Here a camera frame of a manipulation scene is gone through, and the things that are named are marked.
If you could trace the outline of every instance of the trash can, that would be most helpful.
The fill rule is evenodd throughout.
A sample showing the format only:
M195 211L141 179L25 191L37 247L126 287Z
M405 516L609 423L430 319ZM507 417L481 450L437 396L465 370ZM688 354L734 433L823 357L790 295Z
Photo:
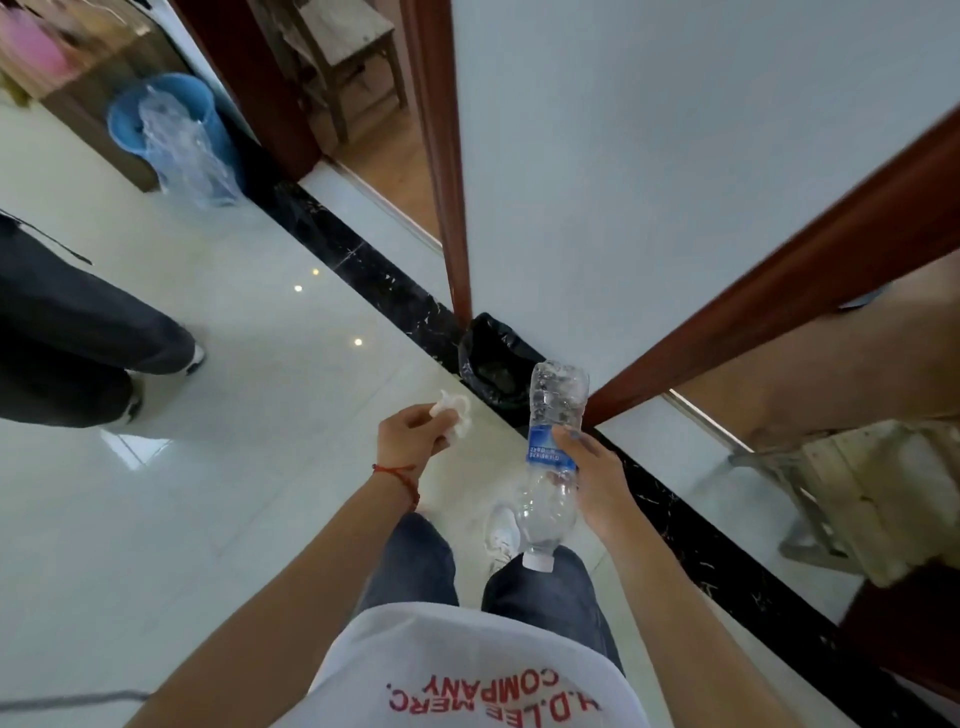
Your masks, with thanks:
M166 91L184 105L190 117L199 121L210 137L213 154L233 170L237 184L243 188L243 172L236 147L227 134L227 128L217 113L213 92L196 76L185 73L164 73L144 79L128 88L110 105L107 128L117 146L132 155L150 161L147 142L143 136L140 120L140 102L147 95L147 88Z

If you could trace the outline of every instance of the pants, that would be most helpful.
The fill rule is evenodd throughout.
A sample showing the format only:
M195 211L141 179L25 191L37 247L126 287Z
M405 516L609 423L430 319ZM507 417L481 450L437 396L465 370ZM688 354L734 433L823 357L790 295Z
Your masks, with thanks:
M125 370L172 374L194 339L168 316L62 260L0 215L0 417L88 427L116 420Z
M560 546L551 573L523 567L519 556L490 577L481 609L546 629L604 655L623 672L589 574L573 551ZM460 606L453 553L433 524L408 513L394 529L356 613L404 601Z

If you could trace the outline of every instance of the wooden table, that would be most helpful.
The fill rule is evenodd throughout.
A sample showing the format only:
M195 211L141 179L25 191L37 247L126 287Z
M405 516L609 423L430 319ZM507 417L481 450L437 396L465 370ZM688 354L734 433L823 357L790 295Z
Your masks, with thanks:
M47 7L44 0L20 2L41 14ZM146 192L156 188L156 173L110 138L109 106L140 79L173 71L189 73L189 69L163 31L142 12L125 0L98 0L97 4L109 12L76 1L68 4L70 14L96 38L84 50L63 47L72 66L68 73L46 75L3 49L0 69Z

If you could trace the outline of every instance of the red string bracelet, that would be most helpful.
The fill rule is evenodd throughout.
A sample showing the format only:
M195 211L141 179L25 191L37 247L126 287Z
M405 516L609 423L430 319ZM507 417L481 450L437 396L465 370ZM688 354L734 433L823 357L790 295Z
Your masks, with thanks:
M416 465L404 465L402 468L384 468L382 465L376 465L375 463L373 464L374 473L389 473L390 475L396 476L399 481L403 483L407 489L407 492L410 494L410 497L414 501L413 505L410 506L411 513L417 510L417 504L420 502L420 491L417 490L417 482L412 477L404 473L412 471L416 467Z

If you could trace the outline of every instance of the black trash bag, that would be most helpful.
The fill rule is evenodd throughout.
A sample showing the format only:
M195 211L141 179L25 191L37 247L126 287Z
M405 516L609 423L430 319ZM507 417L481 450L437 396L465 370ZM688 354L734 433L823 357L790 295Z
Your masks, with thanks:
M516 332L489 313L481 313L457 348L460 376L477 397L494 409L515 413L519 424L529 419L530 377L544 360Z

